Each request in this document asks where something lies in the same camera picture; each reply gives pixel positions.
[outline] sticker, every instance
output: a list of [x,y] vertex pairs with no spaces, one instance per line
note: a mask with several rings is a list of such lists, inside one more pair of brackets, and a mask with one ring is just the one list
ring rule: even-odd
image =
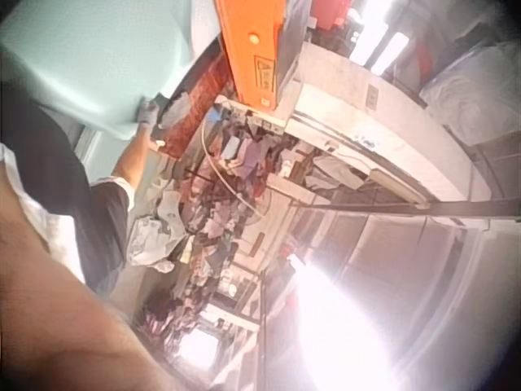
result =
[[367,87],[366,106],[371,110],[376,110],[378,104],[378,88],[369,84]]
[[275,61],[255,56],[256,84],[261,90],[273,92],[275,79]]

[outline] orange cover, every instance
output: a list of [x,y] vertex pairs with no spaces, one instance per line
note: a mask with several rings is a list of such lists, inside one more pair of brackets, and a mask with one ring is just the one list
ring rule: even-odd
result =
[[259,110],[277,106],[278,32],[285,0],[216,0],[239,100]]

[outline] metal frame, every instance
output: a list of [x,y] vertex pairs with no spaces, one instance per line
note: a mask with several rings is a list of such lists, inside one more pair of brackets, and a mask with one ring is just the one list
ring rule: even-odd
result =
[[411,204],[300,205],[302,209],[334,210],[345,213],[386,214],[391,216],[430,216],[470,219],[521,220],[521,199],[479,202],[456,201],[429,204],[418,209]]

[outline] wall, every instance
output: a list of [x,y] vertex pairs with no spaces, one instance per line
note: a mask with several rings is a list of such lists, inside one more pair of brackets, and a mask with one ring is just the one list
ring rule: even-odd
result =
[[[373,321],[392,357],[438,284],[456,231],[420,217],[338,218],[345,222],[336,226],[344,235],[335,241],[347,247],[335,251],[344,257],[351,255],[343,259],[347,265],[343,274],[338,276],[337,269],[336,277],[331,278],[337,279],[344,293]],[[325,239],[321,247],[334,248],[335,243]],[[317,259],[317,266],[331,258]]]
[[436,328],[409,358],[404,391],[476,389],[504,355],[521,321],[521,229],[475,235],[466,275]]

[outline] person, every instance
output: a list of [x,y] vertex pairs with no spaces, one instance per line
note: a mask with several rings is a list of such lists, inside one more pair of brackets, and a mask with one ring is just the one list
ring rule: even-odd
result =
[[91,187],[56,124],[19,91],[1,92],[0,388],[175,389],[94,294],[110,292],[124,263],[157,108],[144,105],[113,175]]
[[157,115],[154,103],[142,106],[138,132],[112,175],[90,185],[61,128],[22,91],[2,86],[1,141],[8,167],[20,176],[16,192],[40,205],[31,203],[33,220],[51,252],[101,297],[110,295],[126,262],[128,211]]

